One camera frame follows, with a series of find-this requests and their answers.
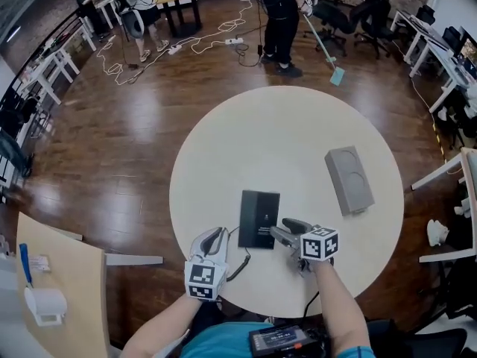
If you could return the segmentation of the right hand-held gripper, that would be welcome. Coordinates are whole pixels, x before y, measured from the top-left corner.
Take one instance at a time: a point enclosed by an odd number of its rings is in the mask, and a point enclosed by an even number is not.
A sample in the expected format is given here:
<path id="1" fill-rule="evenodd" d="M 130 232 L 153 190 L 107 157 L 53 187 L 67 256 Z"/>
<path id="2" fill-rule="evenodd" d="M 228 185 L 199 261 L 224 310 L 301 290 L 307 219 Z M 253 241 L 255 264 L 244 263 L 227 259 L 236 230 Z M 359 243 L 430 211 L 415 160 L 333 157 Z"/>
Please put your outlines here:
<path id="1" fill-rule="evenodd" d="M 272 226 L 270 235 L 292 249 L 291 258 L 302 277 L 312 271 L 312 263 L 333 260 L 338 253 L 338 230 L 292 218 L 283 218 L 282 224 L 289 230 Z"/>

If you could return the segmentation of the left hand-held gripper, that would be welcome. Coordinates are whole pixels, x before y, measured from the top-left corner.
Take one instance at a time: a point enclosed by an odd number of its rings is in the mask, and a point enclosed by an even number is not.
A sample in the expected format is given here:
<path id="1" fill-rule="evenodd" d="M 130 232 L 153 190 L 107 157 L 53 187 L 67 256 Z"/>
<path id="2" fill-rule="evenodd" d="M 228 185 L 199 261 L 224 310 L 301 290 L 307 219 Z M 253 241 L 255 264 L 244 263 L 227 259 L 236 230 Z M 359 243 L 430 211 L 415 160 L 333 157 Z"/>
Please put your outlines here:
<path id="1" fill-rule="evenodd" d="M 227 279 L 229 231 L 215 227 L 192 242 L 185 262 L 185 288 L 190 298 L 215 301 Z"/>

